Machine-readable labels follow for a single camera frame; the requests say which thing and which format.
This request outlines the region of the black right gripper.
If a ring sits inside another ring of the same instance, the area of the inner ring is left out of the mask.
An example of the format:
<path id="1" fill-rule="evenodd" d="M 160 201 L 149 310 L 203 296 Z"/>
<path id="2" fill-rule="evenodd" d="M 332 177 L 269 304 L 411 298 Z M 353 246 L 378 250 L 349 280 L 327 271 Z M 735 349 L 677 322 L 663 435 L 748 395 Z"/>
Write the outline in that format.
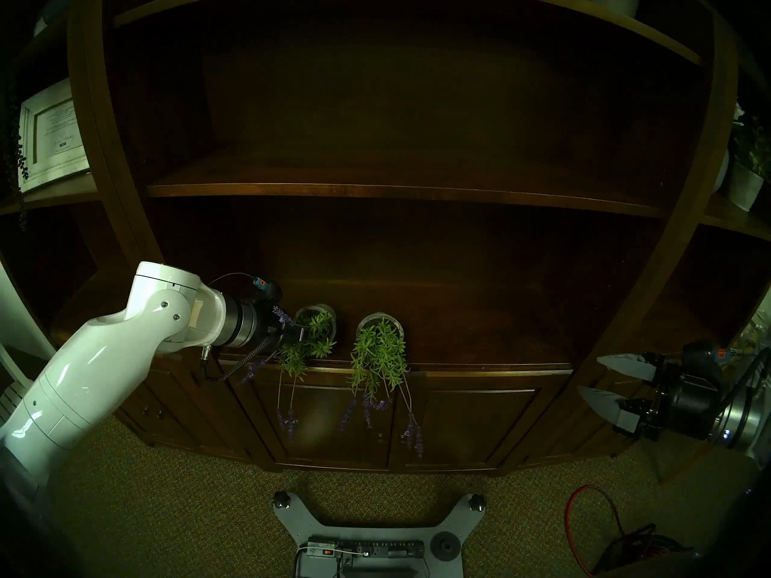
<path id="1" fill-rule="evenodd" d="M 711 341 L 693 341 L 683 346 L 680 362 L 668 362 L 664 355 L 648 351 L 597 357 L 604 367 L 649 383 L 655 390 L 653 399 L 626 399 L 586 386 L 578 391 L 614 432 L 626 437 L 656 441 L 667 429 L 705 441 L 725 392 L 718 350 Z"/>

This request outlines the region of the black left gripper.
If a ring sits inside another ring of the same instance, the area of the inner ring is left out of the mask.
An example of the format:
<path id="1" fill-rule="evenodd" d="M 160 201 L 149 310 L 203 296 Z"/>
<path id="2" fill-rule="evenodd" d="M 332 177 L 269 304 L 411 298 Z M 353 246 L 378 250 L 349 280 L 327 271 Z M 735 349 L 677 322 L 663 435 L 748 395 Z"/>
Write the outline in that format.
<path id="1" fill-rule="evenodd" d="M 305 342 L 305 326 L 295 324 L 278 305 L 283 290 L 278 283 L 252 278 L 254 293 L 246 300 L 255 313 L 255 330 L 246 347 L 258 355 Z"/>

